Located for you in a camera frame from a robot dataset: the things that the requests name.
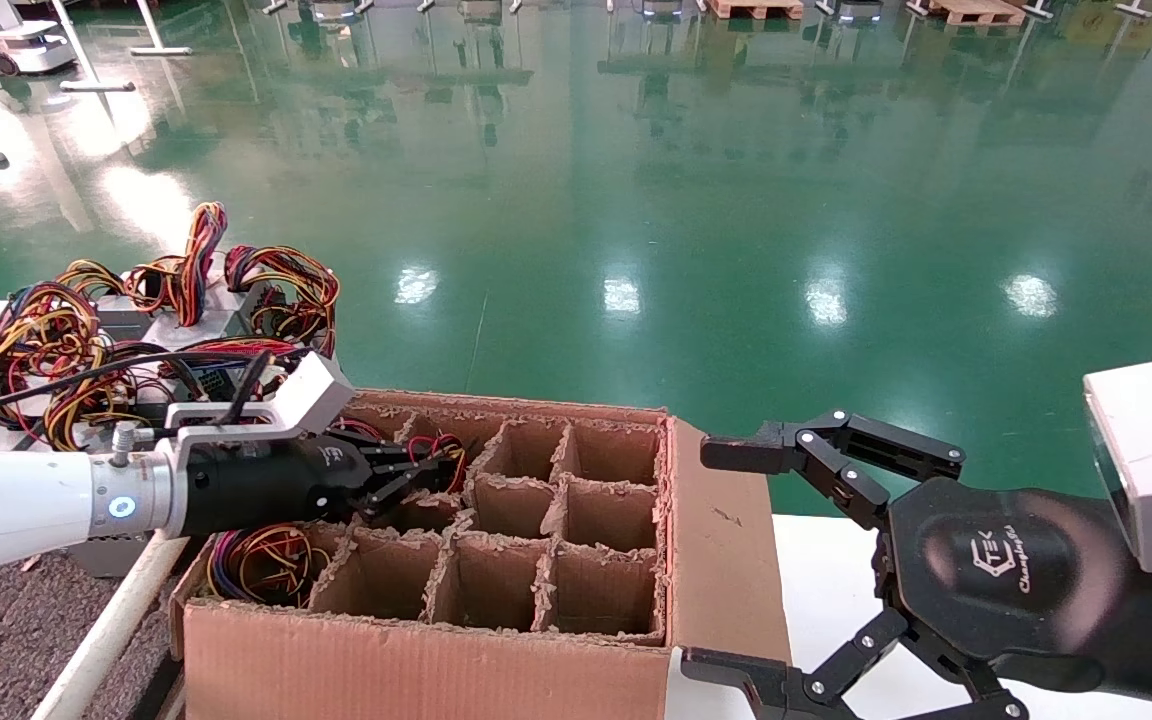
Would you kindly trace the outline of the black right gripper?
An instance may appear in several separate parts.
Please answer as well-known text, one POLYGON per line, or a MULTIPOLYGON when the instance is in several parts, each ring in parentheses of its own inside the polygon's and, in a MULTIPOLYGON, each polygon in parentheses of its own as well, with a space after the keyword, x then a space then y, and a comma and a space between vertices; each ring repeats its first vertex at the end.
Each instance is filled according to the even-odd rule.
POLYGON ((884 530, 890 598, 911 623, 886 607, 812 673, 707 647, 681 647, 681 673, 740 689, 756 719, 856 719, 846 694, 901 641, 919 639, 940 673, 984 665, 952 669, 972 700, 919 719, 1028 719, 996 675, 1152 702, 1152 573, 1111 502, 964 486, 955 480, 965 458, 955 445, 844 410, 705 435, 704 468, 799 475, 846 518, 884 530), (929 482, 892 502, 867 467, 929 482))

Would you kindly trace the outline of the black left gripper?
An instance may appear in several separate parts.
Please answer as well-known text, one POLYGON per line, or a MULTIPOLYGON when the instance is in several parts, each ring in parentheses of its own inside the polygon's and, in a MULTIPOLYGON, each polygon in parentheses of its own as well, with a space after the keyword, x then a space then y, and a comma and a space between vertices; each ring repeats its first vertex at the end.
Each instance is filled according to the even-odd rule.
POLYGON ((185 514, 180 533, 210 536, 293 521, 334 518, 361 497, 361 518, 376 521, 412 493, 447 491, 452 468, 376 475, 371 467, 420 462, 467 464, 460 438, 415 438, 361 447, 332 435, 279 439, 191 450, 185 467, 185 514))

